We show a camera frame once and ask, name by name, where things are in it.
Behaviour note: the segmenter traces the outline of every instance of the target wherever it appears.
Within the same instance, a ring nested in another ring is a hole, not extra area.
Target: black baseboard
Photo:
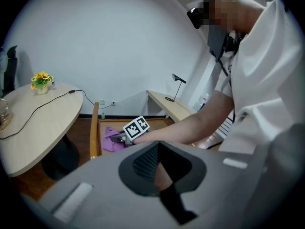
[[[79,118],[84,118],[84,119],[92,119],[92,115],[91,114],[79,114],[78,116]],[[105,119],[107,120],[133,120],[135,118],[139,117],[139,115],[105,115]],[[155,119],[155,118],[165,118],[166,115],[145,115],[143,116],[145,119]]]

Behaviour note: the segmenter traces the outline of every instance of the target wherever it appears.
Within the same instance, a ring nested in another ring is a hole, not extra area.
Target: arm
[[[213,134],[233,110],[233,99],[214,91],[211,99],[199,112],[163,129],[143,134],[135,144],[162,140],[190,144]]]

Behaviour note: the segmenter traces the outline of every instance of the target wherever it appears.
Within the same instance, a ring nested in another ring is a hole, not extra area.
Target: flower pot
[[[48,92],[48,87],[37,87],[37,94],[38,95],[42,95],[42,94],[46,94]]]

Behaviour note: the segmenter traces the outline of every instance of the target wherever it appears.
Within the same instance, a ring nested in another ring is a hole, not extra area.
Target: man
[[[256,145],[273,140],[295,123],[281,89],[289,87],[289,75],[304,62],[303,36],[281,0],[266,8],[253,0],[204,0],[202,6],[199,11],[208,13],[210,23],[246,34],[232,60],[231,85],[224,85],[222,72],[202,110],[134,143],[199,141],[211,135],[234,108],[236,121],[219,150],[252,154]]]

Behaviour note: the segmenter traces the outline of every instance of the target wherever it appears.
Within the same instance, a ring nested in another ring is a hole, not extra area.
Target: purple cloth
[[[107,127],[105,130],[105,137],[102,140],[102,148],[110,152],[118,152],[126,148],[125,143],[116,143],[110,139],[111,136],[118,134],[120,134],[120,132],[116,129]]]

